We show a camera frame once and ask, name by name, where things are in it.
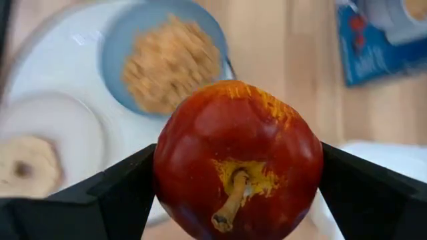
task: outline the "apple stem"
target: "apple stem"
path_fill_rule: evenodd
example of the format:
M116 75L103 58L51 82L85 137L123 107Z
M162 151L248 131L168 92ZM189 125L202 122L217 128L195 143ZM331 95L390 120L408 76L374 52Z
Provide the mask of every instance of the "apple stem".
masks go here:
M234 174L232 194L211 218L213 226L218 231L226 233L233 229L233 220L244 197L248 179L249 175L244 170L239 170Z

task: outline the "blue bowl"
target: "blue bowl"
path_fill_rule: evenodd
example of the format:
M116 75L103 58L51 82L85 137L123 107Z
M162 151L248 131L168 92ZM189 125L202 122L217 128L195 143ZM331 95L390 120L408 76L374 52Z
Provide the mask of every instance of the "blue bowl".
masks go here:
M228 52L226 38L220 25L203 7L191 1L180 0L156 0L133 6L120 15L108 30L101 50L100 71L113 97L135 113L148 114L137 106L121 79L125 60L132 54L135 37L144 31L159 27L168 20L169 14L174 14L182 21L197 22L219 49L222 66L226 63ZM220 79L225 79L223 67Z

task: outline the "white plate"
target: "white plate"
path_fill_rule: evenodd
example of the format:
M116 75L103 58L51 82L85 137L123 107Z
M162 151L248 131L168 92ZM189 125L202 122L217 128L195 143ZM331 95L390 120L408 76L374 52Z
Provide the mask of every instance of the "white plate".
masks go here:
M157 143L165 119L137 115L108 92L98 69L101 40L109 24L139 1L96 2L70 8L38 32L9 76L7 101L38 91L68 93L98 116L107 133L106 160L111 166ZM228 78L232 78L227 66ZM148 223L167 219L155 198Z
M0 138L34 135L52 142L63 169L61 189L105 168L105 139L96 116L81 102L60 93L40 93L6 106Z

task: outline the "apple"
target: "apple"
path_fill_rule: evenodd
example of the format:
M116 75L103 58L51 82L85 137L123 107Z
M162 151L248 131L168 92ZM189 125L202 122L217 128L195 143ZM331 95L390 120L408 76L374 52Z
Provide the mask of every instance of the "apple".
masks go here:
M196 239L283 239L308 212L322 167L322 145L297 111L257 87L220 81L168 120L154 187Z

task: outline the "wooden table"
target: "wooden table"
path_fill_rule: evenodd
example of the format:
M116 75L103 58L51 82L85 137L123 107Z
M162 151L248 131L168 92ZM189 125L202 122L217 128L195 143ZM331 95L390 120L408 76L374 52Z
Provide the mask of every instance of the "wooden table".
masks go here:
M16 0L9 63L40 23L84 0ZM295 107L321 140L427 144L427 75L344 87L334 0L197 0L220 22L240 80ZM174 223L144 239L188 239ZM323 238L309 220L289 239Z

